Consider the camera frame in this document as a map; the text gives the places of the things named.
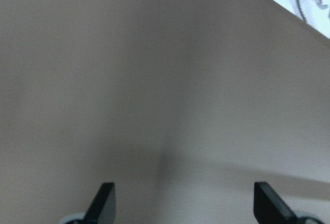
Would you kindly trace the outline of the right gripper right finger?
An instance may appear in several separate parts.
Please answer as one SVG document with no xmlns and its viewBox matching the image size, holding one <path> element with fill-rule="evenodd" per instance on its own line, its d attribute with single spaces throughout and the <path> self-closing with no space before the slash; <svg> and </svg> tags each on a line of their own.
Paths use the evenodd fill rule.
<svg viewBox="0 0 330 224">
<path fill-rule="evenodd" d="M 267 182 L 254 183 L 254 216 L 259 224 L 297 223 L 298 217 Z"/>
</svg>

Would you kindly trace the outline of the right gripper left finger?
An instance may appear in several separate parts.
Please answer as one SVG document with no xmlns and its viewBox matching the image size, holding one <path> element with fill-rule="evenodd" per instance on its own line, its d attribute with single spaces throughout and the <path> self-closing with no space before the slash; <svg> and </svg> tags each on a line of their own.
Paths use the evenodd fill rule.
<svg viewBox="0 0 330 224">
<path fill-rule="evenodd" d="M 85 213 L 82 223 L 113 224 L 115 220 L 115 183 L 103 183 Z"/>
</svg>

